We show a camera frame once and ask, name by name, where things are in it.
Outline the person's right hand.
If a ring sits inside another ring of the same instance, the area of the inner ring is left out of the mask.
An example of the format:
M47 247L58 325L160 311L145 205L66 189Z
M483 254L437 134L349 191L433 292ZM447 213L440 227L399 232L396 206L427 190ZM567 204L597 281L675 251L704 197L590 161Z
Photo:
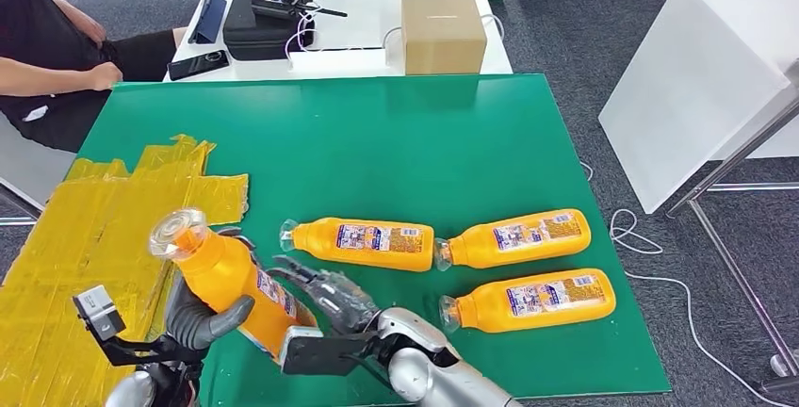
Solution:
M113 63L105 62L85 72L88 90L104 91L123 80L122 71Z

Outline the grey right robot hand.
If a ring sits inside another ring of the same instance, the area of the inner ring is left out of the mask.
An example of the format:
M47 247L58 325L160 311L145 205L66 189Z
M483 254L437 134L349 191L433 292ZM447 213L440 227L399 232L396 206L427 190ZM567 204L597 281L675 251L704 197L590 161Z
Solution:
M284 254L274 255L272 260L276 267L267 274L303 291L340 334L364 332L381 313L374 300L343 273L312 269Z

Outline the person's left hand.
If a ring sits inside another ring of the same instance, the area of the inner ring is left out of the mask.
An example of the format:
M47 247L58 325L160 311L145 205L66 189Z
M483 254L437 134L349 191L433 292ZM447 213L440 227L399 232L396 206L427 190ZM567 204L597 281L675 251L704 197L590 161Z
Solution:
M101 24L88 17L83 20L82 30L99 48L103 46L106 40L106 30Z

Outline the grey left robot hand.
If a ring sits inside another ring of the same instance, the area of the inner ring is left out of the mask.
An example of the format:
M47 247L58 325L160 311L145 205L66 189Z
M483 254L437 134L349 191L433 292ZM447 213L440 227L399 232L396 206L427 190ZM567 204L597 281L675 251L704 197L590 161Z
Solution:
M190 290L178 271L166 303L166 331L189 350L207 350L218 338L241 326L253 307L254 298L242 295L218 313Z

